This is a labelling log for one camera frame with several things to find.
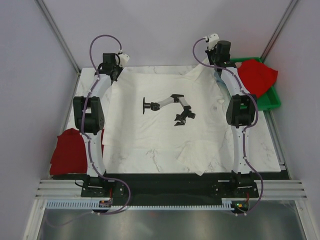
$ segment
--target cable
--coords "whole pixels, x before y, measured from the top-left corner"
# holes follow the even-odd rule
[[[94,42],[95,42],[97,39],[102,38],[102,37],[108,37],[108,38],[112,38],[112,39],[116,40],[116,41],[118,42],[119,46],[120,46],[119,53],[122,52],[121,42],[120,42],[115,36],[108,35],[108,34],[102,34],[102,35],[96,36],[96,37],[92,40],[92,42],[91,42],[91,44],[90,44],[90,48],[89,48],[89,56],[90,56],[91,64],[92,64],[94,70],[96,71],[96,74],[98,75],[98,78],[100,78],[100,74],[99,74],[99,72],[98,72],[97,67],[95,66],[94,60],[92,59],[92,46],[94,45]]]
[[[119,54],[116,54],[116,53],[115,53],[115,55],[116,55],[117,58],[118,58],[118,66],[120,66],[120,61],[121,61],[121,60],[120,60]]]
[[[249,193],[247,192],[246,193],[246,200],[245,200],[244,204],[249,203],[249,199],[250,199],[250,196],[249,196]]]
[[[247,213],[249,211],[249,208],[250,208],[250,203],[248,202],[248,210],[245,211],[245,210],[242,210],[240,207],[237,207],[237,209],[243,213]]]
[[[238,78],[231,70],[229,70],[229,69],[227,69],[227,68],[225,68],[225,67],[221,67],[221,66],[205,64],[205,63],[201,62],[201,61],[197,58],[197,56],[196,56],[196,54],[195,54],[195,48],[196,48],[196,45],[197,45],[200,41],[202,41],[202,40],[206,40],[206,38],[205,38],[205,37],[200,38],[200,39],[197,40],[197,41],[194,43],[194,45],[193,45],[192,53],[193,53],[194,59],[195,59],[199,64],[201,64],[201,65],[203,65],[203,66],[205,66],[205,67],[213,68],[213,69],[222,69],[222,70],[225,70],[225,71],[229,72],[229,73],[235,78],[236,82],[238,83],[239,88],[240,88],[240,91],[241,91],[244,95],[248,96],[248,97],[251,99],[251,101],[253,102],[253,105],[254,105],[254,109],[255,109],[255,120],[254,120],[254,122],[253,122],[251,125],[246,126],[246,127],[243,129],[243,158],[244,158],[245,163],[249,166],[249,168],[251,168],[251,169],[255,172],[255,174],[257,174],[257,176],[260,178],[260,181],[261,181],[261,191],[260,191],[260,195],[259,195],[259,198],[258,198],[257,202],[254,204],[254,206],[253,206],[251,209],[248,209],[248,211],[246,212],[246,213],[250,213],[251,211],[253,211],[253,210],[258,206],[258,204],[260,203],[261,198],[262,198],[262,196],[263,196],[263,193],[264,193],[264,180],[263,180],[261,174],[248,162],[248,160],[247,160],[247,154],[246,154],[246,130],[247,130],[248,128],[254,127],[254,126],[257,124],[258,118],[259,118],[258,106],[257,106],[257,103],[256,103],[255,99],[251,96],[251,94],[246,93],[246,92],[243,90],[239,78]]]
[[[77,186],[79,186],[80,188],[83,188],[83,187],[84,187],[83,185],[80,185],[79,183],[77,183],[76,180],[74,180],[74,184],[77,185]]]

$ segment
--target white wall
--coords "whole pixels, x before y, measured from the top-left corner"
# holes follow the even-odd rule
[[[274,111],[289,169],[301,179],[320,228],[320,1],[297,6],[266,63],[279,71]]]
[[[33,0],[0,7],[0,239],[21,239],[76,73]]]
[[[90,67],[94,37],[119,38],[131,56],[130,66],[193,65],[192,46],[213,32],[231,41],[233,57],[259,57],[290,0],[44,0],[75,60]],[[197,55],[205,57],[205,44]],[[99,39],[102,52],[119,48]]]

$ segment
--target red cloth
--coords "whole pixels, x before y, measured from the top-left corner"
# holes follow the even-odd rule
[[[50,162],[50,175],[85,174],[88,167],[87,155],[80,132],[73,128],[67,129],[57,138],[58,142]]]
[[[245,88],[259,98],[275,84],[278,71],[250,59],[242,63],[238,68],[238,74]]]

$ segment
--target white table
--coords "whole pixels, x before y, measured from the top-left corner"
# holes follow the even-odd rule
[[[145,74],[179,74],[188,73],[195,66],[139,66],[126,67],[124,71]],[[93,82],[93,68],[83,68],[76,90],[76,96],[83,96],[88,92]],[[221,87],[227,98],[228,90]],[[258,123],[250,130],[249,155],[253,167],[259,172],[280,172],[278,157],[270,136],[266,118],[262,111],[259,112]],[[71,110],[67,129],[76,128],[73,108]],[[208,173],[230,173],[233,167],[234,147],[233,134],[229,127],[226,131],[222,147],[218,156],[208,165]],[[104,146],[104,163],[108,173],[188,173],[190,170],[178,161],[173,161],[174,156],[158,153],[155,150],[142,149],[135,156],[126,158],[121,155],[111,154],[112,147]]]

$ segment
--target green tray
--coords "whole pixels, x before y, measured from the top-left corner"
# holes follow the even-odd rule
[[[262,63],[260,57],[233,58],[231,59],[231,61],[236,63],[242,63],[249,59],[255,59],[259,63]],[[280,107],[281,101],[277,94],[276,88],[274,86],[270,87],[265,94],[258,98],[257,105],[259,111],[267,111]]]

